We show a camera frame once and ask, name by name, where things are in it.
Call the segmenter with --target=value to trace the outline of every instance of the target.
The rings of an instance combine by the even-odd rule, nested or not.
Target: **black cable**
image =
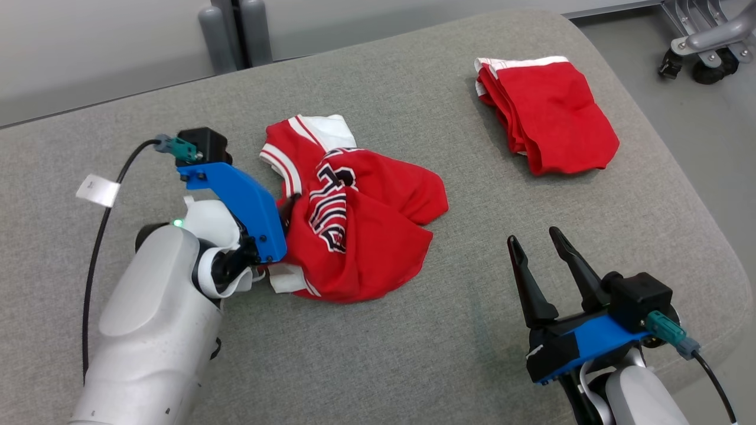
[[[126,172],[136,159],[137,155],[142,152],[147,146],[152,144],[159,144],[159,140],[148,140],[137,146],[132,152],[132,155],[126,160],[121,168],[121,173],[118,174],[116,183],[119,185],[123,182],[123,178],[126,176]],[[97,237],[94,239],[94,248],[92,248],[92,257],[89,260],[89,272],[87,273],[87,284],[84,289],[84,312],[82,313],[82,379],[85,382],[87,377],[87,369],[89,369],[89,300],[92,295],[92,281],[95,279],[95,264],[97,264],[97,257],[100,253],[100,245],[102,244],[102,237],[105,235],[105,226],[107,225],[107,219],[110,217],[110,210],[112,208],[105,208],[105,212],[102,214],[102,221],[100,221],[100,230],[97,232]]]
[[[730,423],[738,423],[738,420],[735,419],[735,411],[733,411],[733,406],[730,405],[730,400],[727,399],[727,395],[724,393],[724,389],[722,389],[722,386],[719,384],[719,380],[714,375],[714,372],[709,367],[708,363],[706,363],[706,360],[704,360],[704,358],[701,357],[698,351],[693,351],[691,354],[693,354],[693,357],[699,361],[699,363],[701,364],[701,367],[704,368],[704,371],[709,376],[711,383],[714,384],[714,388],[717,389],[717,392],[719,393],[719,397],[722,399],[722,402],[724,403],[724,408],[727,410],[727,416],[730,417]]]

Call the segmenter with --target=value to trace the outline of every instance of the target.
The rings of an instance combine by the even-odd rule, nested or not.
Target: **folded red garment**
[[[476,60],[481,100],[507,121],[508,146],[531,172],[605,169],[619,140],[583,76],[565,57]]]

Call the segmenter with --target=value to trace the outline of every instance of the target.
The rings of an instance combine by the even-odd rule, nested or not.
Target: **jersey lettering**
[[[328,153],[344,154],[334,149]],[[321,187],[310,192],[310,227],[312,231],[323,239],[328,250],[332,253],[346,252],[346,192],[344,187],[357,189],[355,171],[349,167],[333,169],[329,163],[324,163],[318,170]]]

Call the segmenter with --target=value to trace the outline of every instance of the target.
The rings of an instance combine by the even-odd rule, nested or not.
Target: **clothing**
[[[295,116],[268,127],[260,157],[283,176],[294,203],[284,265],[269,268],[276,291],[356,302],[380,298],[422,268],[448,210],[434,173],[356,147],[341,116]]]
[[[531,172],[605,169],[619,147],[585,79],[566,57],[475,61],[476,90],[497,109],[508,148],[527,154]]]

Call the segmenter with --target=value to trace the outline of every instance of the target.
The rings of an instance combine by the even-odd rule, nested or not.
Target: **gray cylindrical post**
[[[242,0],[240,10],[249,62],[253,67],[272,63],[273,54],[265,3],[262,0]]]
[[[233,73],[236,68],[234,53],[228,42],[226,28],[223,24],[223,13],[215,6],[204,8],[198,15],[202,34],[205,36],[207,51],[210,53],[212,69],[216,75]]]

